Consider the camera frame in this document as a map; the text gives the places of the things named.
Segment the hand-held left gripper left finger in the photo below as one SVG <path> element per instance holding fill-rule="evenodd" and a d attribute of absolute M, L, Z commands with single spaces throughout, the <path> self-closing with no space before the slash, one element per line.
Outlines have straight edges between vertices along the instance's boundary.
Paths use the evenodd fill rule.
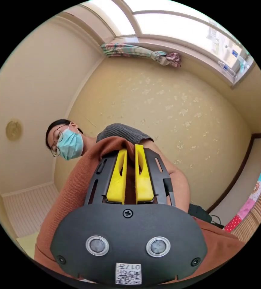
<path fill-rule="evenodd" d="M 124 204 L 127 178 L 127 149 L 118 151 L 106 199 L 109 203 Z"/>

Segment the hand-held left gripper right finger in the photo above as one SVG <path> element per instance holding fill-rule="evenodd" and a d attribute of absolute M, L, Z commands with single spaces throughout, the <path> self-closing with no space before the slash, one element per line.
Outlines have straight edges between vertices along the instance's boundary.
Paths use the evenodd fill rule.
<path fill-rule="evenodd" d="M 152 203 L 154 193 L 143 145 L 135 144 L 136 203 Z"/>

